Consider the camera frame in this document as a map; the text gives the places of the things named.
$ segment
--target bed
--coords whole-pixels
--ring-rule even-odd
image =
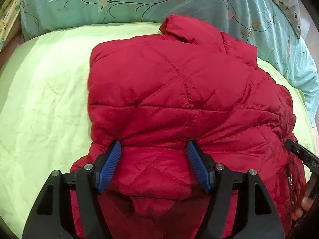
[[[142,2],[134,0],[118,4],[124,6],[118,14],[108,11],[103,16],[98,14],[104,10],[101,0],[48,0],[41,7],[37,1],[22,0],[22,31],[27,41],[17,47],[0,70],[0,169],[5,172],[0,180],[0,216],[18,238],[50,172],[54,169],[69,172],[70,166],[86,155],[90,147],[87,76],[93,47],[105,41],[157,34],[158,22],[171,13],[203,18],[237,39],[247,39],[256,45],[258,66],[277,84],[284,85],[292,96],[297,117],[293,130],[296,138],[305,148],[316,152],[319,137],[312,128],[318,97],[316,67],[302,38],[297,38],[271,0],[256,0],[253,4],[249,0],[248,12],[248,0],[214,0],[211,8],[201,7],[216,10],[210,16],[203,14],[203,10],[194,10],[194,5],[188,6],[187,0],[171,0],[170,11],[152,6],[139,14],[131,6]],[[232,5],[216,6],[216,1]],[[94,13],[90,13],[91,6],[95,6]],[[275,22],[265,21],[264,17],[269,18],[270,14],[254,16],[261,8],[267,8],[270,14],[277,13]],[[251,31],[243,32],[243,22],[247,22]],[[258,32],[264,29],[267,31],[263,34]],[[7,46],[14,50],[20,41],[13,38]],[[289,42],[290,60],[287,59]]]

